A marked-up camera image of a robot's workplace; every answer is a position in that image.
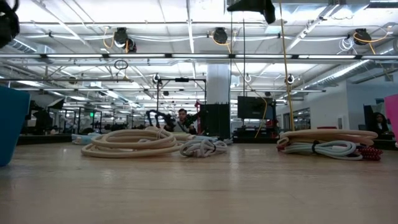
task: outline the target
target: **man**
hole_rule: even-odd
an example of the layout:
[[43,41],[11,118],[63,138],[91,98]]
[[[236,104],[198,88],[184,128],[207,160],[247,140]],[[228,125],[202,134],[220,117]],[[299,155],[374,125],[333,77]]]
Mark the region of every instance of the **man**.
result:
[[187,115],[187,111],[185,109],[180,109],[178,111],[178,121],[177,125],[174,128],[176,132],[185,132],[190,134],[198,134],[195,127],[193,126],[193,122],[197,120],[197,116]]

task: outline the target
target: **yellow cable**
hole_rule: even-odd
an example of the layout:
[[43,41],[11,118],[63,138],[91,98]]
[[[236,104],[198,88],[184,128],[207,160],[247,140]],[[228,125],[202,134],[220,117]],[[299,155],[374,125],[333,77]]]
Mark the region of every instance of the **yellow cable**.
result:
[[[283,18],[282,17],[282,0],[279,1],[279,11],[280,11],[280,17]],[[292,97],[290,95],[289,83],[287,82],[288,76],[287,76],[287,61],[286,61],[286,46],[285,46],[285,30],[284,30],[283,19],[280,20],[280,26],[281,26],[281,30],[282,30],[282,43],[283,43],[283,49],[284,49],[285,83],[286,83],[286,91],[287,91],[287,100],[289,101],[289,109],[290,109],[290,127],[292,128],[292,131],[294,131]]]
[[126,54],[129,53],[129,40],[126,40]]
[[362,40],[362,39],[359,39],[359,38],[357,38],[355,35],[357,35],[358,33],[356,32],[356,33],[354,33],[354,38],[356,39],[356,40],[359,40],[359,41],[362,41],[362,42],[365,42],[365,43],[375,43],[375,42],[378,42],[378,41],[380,41],[380,40],[384,40],[387,36],[388,36],[388,32],[386,32],[386,35],[384,36],[384,37],[382,37],[382,38],[380,38],[380,39],[377,39],[377,40]]
[[[369,43],[369,46],[370,46],[370,48],[371,48],[373,54],[376,55],[376,51],[374,50],[374,48],[373,48],[373,46],[372,46],[372,43]],[[392,78],[390,77],[390,75],[388,74],[388,72],[387,72],[387,70],[384,68],[384,66],[383,66],[381,63],[379,63],[379,65],[380,65],[381,68],[383,69],[383,72],[386,74],[387,78],[390,79],[390,81],[392,81]]]
[[[106,35],[106,31],[108,31],[108,28],[107,28],[107,27],[105,27],[104,36]],[[111,46],[108,46],[108,45],[106,44],[105,39],[103,39],[103,42],[104,42],[104,45],[105,45],[105,47],[106,47],[107,49],[112,48],[112,47],[113,47],[113,42],[114,42],[114,32],[113,32],[113,35],[112,35],[112,44],[111,44]]]
[[371,43],[369,43],[369,46],[370,46],[370,48],[371,48],[371,50],[372,50],[373,54],[375,55],[375,54],[376,54],[376,52],[374,51],[374,48],[373,48],[372,44],[371,44]]
[[[225,45],[226,48],[228,49],[228,52],[229,52],[230,54],[232,53],[232,50],[231,50],[231,48],[229,47],[229,45],[232,43],[233,39],[235,38],[236,33],[234,33],[234,37],[231,39],[231,41],[230,41],[229,43],[225,43],[225,44],[219,44],[219,43],[217,43],[217,42],[214,40],[214,32],[212,32],[211,35],[212,35],[212,38],[211,38],[211,39],[213,39],[213,42],[214,42],[215,44],[217,44],[217,45]],[[240,69],[239,69],[238,65],[236,64],[235,60],[233,60],[233,62],[234,62],[234,64],[235,64],[235,66],[236,66],[236,69],[238,69],[239,74],[241,74],[241,77],[243,78],[243,81],[246,82],[245,79],[244,79],[244,75],[243,75],[242,72],[240,71]],[[247,82],[246,82],[246,84],[248,84],[248,86],[250,87],[250,89],[253,91],[253,87],[252,87],[249,83],[247,83]],[[263,124],[263,122],[264,122],[264,119],[265,119],[265,117],[266,117],[268,104],[267,104],[267,100],[264,99],[260,94],[258,94],[256,91],[255,91],[254,93],[255,93],[257,96],[259,96],[262,100],[264,100],[264,103],[266,104],[266,108],[265,108],[264,113],[263,113],[263,115],[262,115],[260,127],[259,127],[259,129],[257,130],[257,133],[256,133],[256,135],[255,135],[255,137],[254,137],[254,138],[257,138],[257,136],[258,136],[258,134],[260,133],[260,130],[261,130],[261,128],[262,128],[262,124]]]

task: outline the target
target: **beige rope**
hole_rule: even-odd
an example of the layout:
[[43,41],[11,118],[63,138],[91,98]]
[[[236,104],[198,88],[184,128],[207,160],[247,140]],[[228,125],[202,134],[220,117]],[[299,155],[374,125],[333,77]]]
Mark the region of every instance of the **beige rope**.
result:
[[[192,136],[186,134],[179,135],[178,138],[186,141]],[[81,149],[81,153],[101,158],[157,156],[179,151],[181,145],[172,133],[149,127],[145,130],[120,130],[95,136],[91,144]]]
[[289,131],[281,134],[277,145],[282,146],[293,142],[312,143],[314,140],[320,142],[342,140],[372,146],[372,139],[374,138],[377,138],[377,134],[372,131],[352,131],[339,129],[301,130]]

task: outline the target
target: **wall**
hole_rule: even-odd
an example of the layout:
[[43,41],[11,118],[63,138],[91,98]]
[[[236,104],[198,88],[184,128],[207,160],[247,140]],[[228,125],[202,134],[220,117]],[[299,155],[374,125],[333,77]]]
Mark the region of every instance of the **wall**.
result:
[[[347,85],[343,81],[337,87],[325,88],[325,93],[310,93],[304,101],[293,101],[293,111],[310,108],[311,128],[338,126],[338,118],[343,118],[343,129],[349,128]],[[289,106],[277,106],[277,115],[289,113]]]
[[347,84],[349,128],[358,130],[359,124],[365,124],[364,105],[376,105],[376,99],[395,94],[398,94],[398,82],[385,82],[384,77],[356,85]]

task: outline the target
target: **pink object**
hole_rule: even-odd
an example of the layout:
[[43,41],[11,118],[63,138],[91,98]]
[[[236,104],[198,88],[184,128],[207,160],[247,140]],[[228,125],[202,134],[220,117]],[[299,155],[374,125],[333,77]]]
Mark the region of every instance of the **pink object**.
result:
[[392,132],[398,136],[398,95],[387,96],[384,99],[386,116],[391,121]]

